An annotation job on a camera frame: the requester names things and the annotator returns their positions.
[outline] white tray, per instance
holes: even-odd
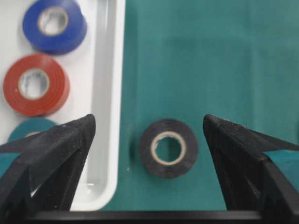
[[[0,144],[27,117],[14,112],[3,96],[3,79],[19,58],[35,53],[21,25],[33,0],[0,1]],[[96,118],[91,146],[71,210],[98,210],[113,196],[117,184],[121,74],[125,0],[78,0],[88,28],[71,53],[53,56],[71,83],[63,107],[47,118],[58,124],[88,113]]]

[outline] green table surface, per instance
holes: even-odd
[[[127,0],[118,185],[102,210],[225,210],[204,115],[297,143],[298,85],[298,0]],[[199,142],[171,180],[139,157],[143,131],[164,118]]]

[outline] electrical tape roll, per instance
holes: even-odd
[[[44,132],[50,129],[51,127],[55,126],[51,120],[44,119],[44,118],[30,118],[20,125],[18,125],[13,132],[10,134],[8,138],[8,142],[18,140],[24,137],[28,137],[30,135]]]
[[[158,142],[166,137],[175,138],[181,145],[180,156],[172,161],[161,160],[156,154]],[[170,179],[179,177],[194,165],[198,144],[193,131],[174,119],[163,119],[151,124],[140,139],[140,157],[145,168],[153,175]]]
[[[51,20],[57,21],[47,29]],[[87,23],[74,0],[38,0],[25,13],[23,32],[38,50],[49,54],[65,54],[84,39]]]
[[[40,97],[27,96],[30,79],[42,77],[45,90]],[[33,54],[17,61],[8,70],[3,92],[8,104],[17,112],[30,116],[45,116],[56,112],[67,100],[70,82],[60,65],[50,56]]]

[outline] red electrical tape roll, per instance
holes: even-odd
[[[47,89],[40,98],[26,98],[21,93],[20,79],[28,70],[41,70],[47,75]],[[3,92],[8,104],[17,112],[33,117],[50,115],[65,103],[70,91],[70,81],[50,56],[33,54],[17,61],[7,72]]]

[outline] green electrical tape roll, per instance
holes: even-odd
[[[31,118],[17,126],[8,138],[8,142],[18,140],[39,132],[46,131],[56,125],[45,118]]]

